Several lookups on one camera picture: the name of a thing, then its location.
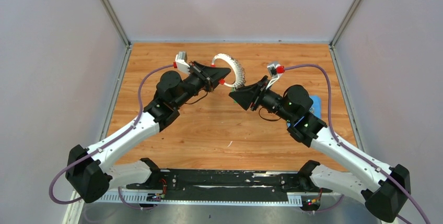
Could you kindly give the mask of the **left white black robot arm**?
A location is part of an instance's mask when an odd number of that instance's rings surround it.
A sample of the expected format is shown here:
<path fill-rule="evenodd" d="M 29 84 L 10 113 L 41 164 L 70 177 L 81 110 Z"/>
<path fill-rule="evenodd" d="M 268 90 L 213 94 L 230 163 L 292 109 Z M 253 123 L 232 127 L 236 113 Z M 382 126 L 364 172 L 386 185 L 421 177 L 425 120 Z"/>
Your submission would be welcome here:
<path fill-rule="evenodd" d="M 156 85 L 152 101 L 147 105 L 140 102 L 138 115 L 126 126 L 89 147 L 73 147 L 64 174 L 80 199 L 92 203 L 109 189 L 133 183 L 141 183 L 147 189 L 156 188 L 160 175 L 144 160 L 123 166 L 121 174 L 117 173 L 116 161 L 171 125 L 180 115 L 181 106 L 202 90 L 212 92 L 230 72 L 226 67 L 198 62 L 191 62 L 185 79 L 175 70 L 166 71 Z"/>

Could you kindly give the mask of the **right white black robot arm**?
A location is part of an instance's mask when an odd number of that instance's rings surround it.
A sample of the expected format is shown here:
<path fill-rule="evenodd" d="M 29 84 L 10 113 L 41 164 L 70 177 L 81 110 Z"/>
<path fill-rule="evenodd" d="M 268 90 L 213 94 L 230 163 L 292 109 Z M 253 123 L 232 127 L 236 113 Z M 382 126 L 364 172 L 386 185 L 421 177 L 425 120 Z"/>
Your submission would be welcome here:
<path fill-rule="evenodd" d="M 269 83 L 264 76 L 229 96 L 244 110 L 262 107 L 284 119 L 295 141 L 329 156 L 349 171 L 346 175 L 309 161 L 298 177 L 300 188 L 308 192 L 315 187 L 333 190 L 363 203 L 378 219 L 393 222 L 411 192 L 409 170 L 401 164 L 391 166 L 377 160 L 341 138 L 310 112 L 313 100 L 303 86 L 290 86 L 281 96 L 268 87 Z"/>

